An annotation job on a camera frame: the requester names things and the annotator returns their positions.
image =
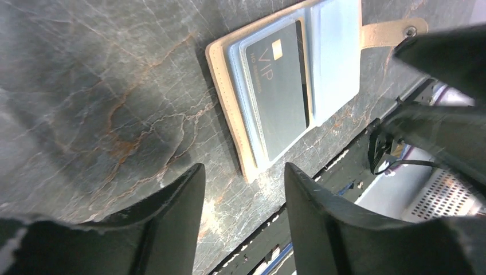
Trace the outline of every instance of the leather strap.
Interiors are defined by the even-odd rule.
[[[361,27],[361,48],[397,46],[406,38],[407,28],[425,34],[429,25],[422,18],[409,18],[364,25]]]

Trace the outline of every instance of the card holder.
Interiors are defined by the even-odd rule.
[[[362,26],[360,0],[307,0],[208,45],[206,58],[245,180],[254,181],[359,92],[362,49],[397,45],[409,27],[428,31],[420,18]],[[302,46],[293,43],[294,32]],[[269,49],[271,58],[265,56]],[[252,63],[258,51],[273,67]],[[278,81],[263,82],[270,75],[266,68],[278,73]]]

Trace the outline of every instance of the gray marble countertop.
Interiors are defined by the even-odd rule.
[[[208,43],[290,0],[2,0],[0,211],[97,221],[206,165],[194,263],[206,274],[284,203],[283,167],[313,175],[418,74],[362,53],[359,95],[245,183],[207,67]],[[466,24],[474,1],[363,0],[363,23]]]

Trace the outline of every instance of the white perforated panel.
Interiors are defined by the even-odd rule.
[[[453,175],[437,170],[403,212],[402,218],[421,222],[441,216],[464,216],[471,211],[475,201],[471,192]]]

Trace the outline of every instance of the table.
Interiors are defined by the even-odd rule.
[[[283,167],[312,175],[419,74],[390,48],[362,53],[359,95],[245,183],[204,50],[294,1],[0,3],[0,211],[99,221],[206,165],[195,274],[284,203]],[[472,0],[363,1],[363,23],[469,22]]]

